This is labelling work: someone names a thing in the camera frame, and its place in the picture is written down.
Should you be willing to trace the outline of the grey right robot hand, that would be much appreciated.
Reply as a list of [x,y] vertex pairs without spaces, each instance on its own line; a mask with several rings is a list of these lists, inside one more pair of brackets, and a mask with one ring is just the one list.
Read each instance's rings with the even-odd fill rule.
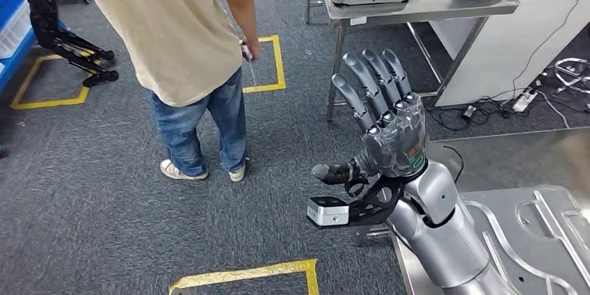
[[370,49],[362,58],[343,55],[365,92],[361,100],[341,74],[333,86],[345,98],[363,132],[363,149],[342,164],[317,164],[312,175],[328,185],[364,182],[374,175],[408,177],[426,162],[426,120],[421,97],[413,92],[397,55],[390,49]]

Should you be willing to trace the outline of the person's right hand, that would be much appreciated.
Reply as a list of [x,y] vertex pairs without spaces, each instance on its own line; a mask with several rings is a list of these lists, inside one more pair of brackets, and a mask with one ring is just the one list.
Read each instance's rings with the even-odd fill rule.
[[246,37],[243,37],[240,42],[240,48],[242,56],[246,61],[253,62],[260,59],[260,43],[258,42],[257,38],[255,38],[252,42]]

